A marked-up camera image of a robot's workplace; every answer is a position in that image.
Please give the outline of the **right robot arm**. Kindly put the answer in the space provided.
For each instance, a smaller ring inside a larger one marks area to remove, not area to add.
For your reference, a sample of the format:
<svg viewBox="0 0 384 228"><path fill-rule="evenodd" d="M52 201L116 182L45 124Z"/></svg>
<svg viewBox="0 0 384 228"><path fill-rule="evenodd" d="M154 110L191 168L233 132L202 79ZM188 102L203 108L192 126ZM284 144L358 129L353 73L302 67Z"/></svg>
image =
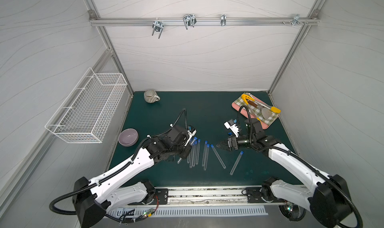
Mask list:
<svg viewBox="0 0 384 228"><path fill-rule="evenodd" d="M327 228L345 227L342 221L354 214L356 226L363 227L363 219L350 197L347 182L339 175L330 176L318 170L273 136L232 135L218 147L229 151L251 148L280 164L303 184L303 187L297 187L275 177L266 180L260 190L266 203L284 200L287 205L311 212Z"/></svg>

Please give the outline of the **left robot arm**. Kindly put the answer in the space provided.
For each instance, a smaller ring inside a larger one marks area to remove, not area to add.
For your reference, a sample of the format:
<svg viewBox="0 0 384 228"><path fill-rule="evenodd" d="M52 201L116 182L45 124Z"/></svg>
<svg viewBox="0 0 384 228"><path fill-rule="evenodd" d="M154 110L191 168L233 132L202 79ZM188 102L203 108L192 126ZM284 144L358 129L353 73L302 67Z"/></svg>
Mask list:
<svg viewBox="0 0 384 228"><path fill-rule="evenodd" d="M150 203L156 190L149 181L141 181L127 188L122 186L170 156L178 155L186 159L196 132L193 126L173 125L166 132L148 135L133 155L114 168L90 180L85 177L78 179L73 192L49 204L50 211L59 215L77 216L82 228L90 228L109 217L110 211L123 205Z"/></svg>

